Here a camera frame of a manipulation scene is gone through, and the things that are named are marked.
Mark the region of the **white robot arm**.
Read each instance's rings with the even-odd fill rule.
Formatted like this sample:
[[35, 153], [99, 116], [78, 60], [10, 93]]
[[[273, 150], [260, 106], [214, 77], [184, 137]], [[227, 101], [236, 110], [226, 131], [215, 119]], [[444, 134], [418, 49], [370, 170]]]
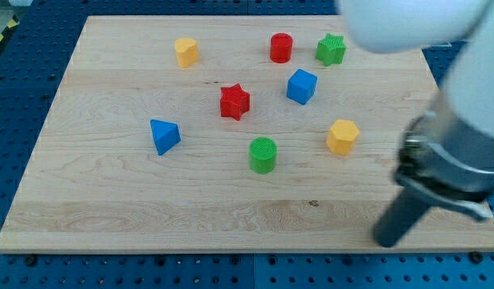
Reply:
[[338, 4], [350, 38], [389, 54], [455, 40], [463, 48], [429, 108], [406, 130], [395, 178], [402, 192], [383, 223], [417, 220], [437, 206], [481, 221], [494, 192], [494, 1], [370, 1]]

